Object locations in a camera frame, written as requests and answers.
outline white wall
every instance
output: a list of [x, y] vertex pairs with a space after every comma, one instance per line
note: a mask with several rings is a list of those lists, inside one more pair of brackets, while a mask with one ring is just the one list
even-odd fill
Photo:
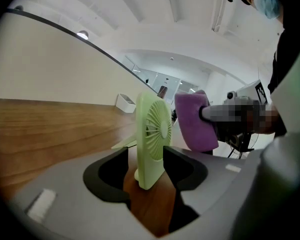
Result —
[[187, 70], [186, 68], [179, 67], [170, 67], [160, 64], [159, 61], [146, 61], [146, 63], [142, 64], [142, 68], [178, 78], [190, 84], [200, 86], [203, 89], [205, 89], [209, 78], [209, 73], [207, 72], [191, 69]]
[[104, 50], [107, 54], [111, 55], [113, 58], [115, 58], [118, 62], [122, 63], [125, 55], [121, 52], [117, 52], [115, 50]]
[[223, 93], [223, 86], [225, 84], [226, 76], [215, 71], [211, 72], [206, 84], [205, 93], [211, 105], [221, 105]]
[[76, 37], [25, 16], [3, 15], [0, 99], [114, 105], [118, 93], [135, 102], [144, 91], [153, 92]]
[[199, 86], [203, 90], [206, 88], [209, 70], [193, 58], [153, 51], [127, 52], [124, 56], [130, 58], [140, 69], [168, 75]]
[[222, 88], [222, 96], [220, 97], [221, 103], [223, 103], [224, 100], [227, 99], [227, 93], [232, 92], [232, 91], [237, 91], [244, 86], [245, 86], [245, 84], [243, 84], [242, 82], [239, 82], [238, 80], [234, 79], [230, 75], [226, 74], [225, 79], [224, 79], [223, 88]]
[[258, 79], [256, 57], [211, 30], [182, 25], [140, 24], [97, 40], [107, 50], [141, 50], [174, 53], [206, 62], [226, 74], [251, 83]]
[[136, 65], [127, 57], [123, 57], [121, 63], [130, 71], [136, 67]]
[[149, 80], [148, 85], [153, 87], [153, 84], [157, 78], [157, 72], [145, 70], [142, 68], [139, 68], [140, 72], [134, 71], [133, 73], [136, 74], [142, 81], [146, 81], [147, 79]]

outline purple sponge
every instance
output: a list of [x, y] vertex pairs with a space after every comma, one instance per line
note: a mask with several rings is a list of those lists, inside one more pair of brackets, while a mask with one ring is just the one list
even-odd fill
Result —
[[206, 93], [177, 93], [174, 102], [181, 133], [189, 149], [195, 152], [216, 149], [219, 144], [213, 126], [199, 118], [200, 107], [210, 105]]

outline black jacket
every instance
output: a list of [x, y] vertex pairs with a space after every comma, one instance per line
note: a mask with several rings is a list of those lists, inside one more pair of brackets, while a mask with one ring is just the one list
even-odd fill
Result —
[[[272, 93], [285, 78], [300, 52], [300, 0], [280, 0], [283, 5], [283, 28], [273, 60], [273, 72], [268, 89]], [[282, 136], [286, 128], [280, 119], [275, 136]]]

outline black cable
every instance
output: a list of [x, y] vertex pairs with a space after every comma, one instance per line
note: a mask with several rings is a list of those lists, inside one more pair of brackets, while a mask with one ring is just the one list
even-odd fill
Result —
[[245, 135], [246, 135], [246, 132], [243, 133], [242, 142], [239, 147], [239, 152], [240, 152], [239, 159], [241, 159], [241, 157], [242, 157], [243, 152], [241, 151], [241, 148], [242, 148], [242, 144], [244, 143], [243, 140], [245, 139]]
[[231, 150], [231, 153], [228, 155], [228, 158], [230, 158], [231, 157], [231, 155], [232, 155], [232, 153], [235, 151], [235, 149], [233, 148], [232, 150]]
[[205, 108], [205, 106], [201, 106], [199, 108], [199, 118], [204, 121], [204, 122], [210, 122], [208, 119], [205, 119], [203, 116], [202, 116], [202, 110]]

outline gray plastic panel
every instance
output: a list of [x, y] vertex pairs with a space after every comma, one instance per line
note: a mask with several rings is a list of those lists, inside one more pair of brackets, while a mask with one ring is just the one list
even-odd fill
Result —
[[242, 168], [246, 162], [242, 159], [224, 158], [177, 147], [172, 148], [201, 162], [208, 169], [206, 179], [195, 190], [181, 192], [184, 204], [193, 208], [199, 215], [209, 209], [227, 191], [238, 175], [238, 172], [226, 169], [226, 166]]
[[56, 164], [28, 183], [11, 200], [24, 211], [42, 191], [50, 189], [57, 197], [42, 225], [49, 231], [74, 240], [143, 239], [155, 237], [131, 214], [125, 203], [104, 202], [83, 182], [91, 163], [120, 149], [80, 157]]
[[254, 150], [250, 152], [241, 171], [232, 181], [231, 187], [229, 187], [225, 193], [218, 198], [214, 205], [212, 205], [203, 214], [201, 214], [199, 218], [195, 219], [187, 226], [161, 239], [184, 240], [188, 239], [189, 237], [192, 240], [231, 239], [231, 233], [235, 219], [241, 206], [247, 198], [252, 182], [256, 175], [261, 152], [262, 150]]

